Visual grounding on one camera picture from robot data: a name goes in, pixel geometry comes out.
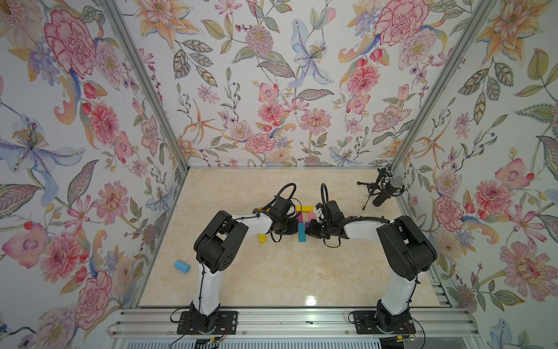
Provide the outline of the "teal long block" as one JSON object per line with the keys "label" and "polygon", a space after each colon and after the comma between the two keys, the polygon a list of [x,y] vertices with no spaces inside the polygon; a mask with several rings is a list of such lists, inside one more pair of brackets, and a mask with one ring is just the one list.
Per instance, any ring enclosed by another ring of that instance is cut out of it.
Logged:
{"label": "teal long block", "polygon": [[300,243],[305,243],[306,234],[305,234],[305,224],[303,222],[299,222],[297,225],[297,236]]}

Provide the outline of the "yellow long block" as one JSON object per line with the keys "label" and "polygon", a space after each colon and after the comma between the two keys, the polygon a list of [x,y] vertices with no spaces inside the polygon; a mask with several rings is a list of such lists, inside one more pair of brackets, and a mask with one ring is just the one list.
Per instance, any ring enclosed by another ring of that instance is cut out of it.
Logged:
{"label": "yellow long block", "polygon": [[315,208],[313,206],[297,206],[297,212],[312,212]]}

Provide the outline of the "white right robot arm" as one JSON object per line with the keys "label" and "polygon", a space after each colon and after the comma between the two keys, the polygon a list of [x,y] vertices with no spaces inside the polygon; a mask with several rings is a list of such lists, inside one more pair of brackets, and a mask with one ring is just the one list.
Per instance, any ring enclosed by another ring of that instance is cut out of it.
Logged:
{"label": "white right robot arm", "polygon": [[411,303],[419,276],[437,260],[437,252],[415,222],[406,215],[393,220],[372,216],[345,216],[335,201],[317,204],[305,233],[323,241],[331,237],[379,243],[392,274],[376,305],[373,323],[385,334],[411,321]]}

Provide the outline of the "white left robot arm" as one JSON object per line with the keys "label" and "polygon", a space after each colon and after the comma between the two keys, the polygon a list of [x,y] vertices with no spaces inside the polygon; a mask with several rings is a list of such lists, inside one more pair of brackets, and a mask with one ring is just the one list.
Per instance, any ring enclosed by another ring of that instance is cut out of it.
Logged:
{"label": "white left robot arm", "polygon": [[194,324],[207,332],[217,323],[223,273],[232,265],[245,238],[295,234],[299,215],[293,199],[281,196],[248,215],[235,216],[223,210],[216,213],[194,244],[198,287],[188,311]]}

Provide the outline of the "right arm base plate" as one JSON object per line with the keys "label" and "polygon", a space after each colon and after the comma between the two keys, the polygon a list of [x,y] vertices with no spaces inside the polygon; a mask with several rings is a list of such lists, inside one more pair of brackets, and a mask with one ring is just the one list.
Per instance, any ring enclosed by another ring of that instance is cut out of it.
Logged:
{"label": "right arm base plate", "polygon": [[386,334],[410,336],[416,334],[409,312],[393,316],[387,311],[352,311],[348,317],[357,334]]}

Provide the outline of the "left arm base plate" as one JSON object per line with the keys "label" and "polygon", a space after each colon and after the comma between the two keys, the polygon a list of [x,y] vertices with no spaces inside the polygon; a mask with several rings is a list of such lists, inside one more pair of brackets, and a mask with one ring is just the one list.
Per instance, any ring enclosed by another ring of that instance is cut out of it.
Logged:
{"label": "left arm base plate", "polygon": [[187,311],[181,313],[181,317],[177,325],[177,334],[236,334],[237,326],[237,311],[217,311],[209,316]]}

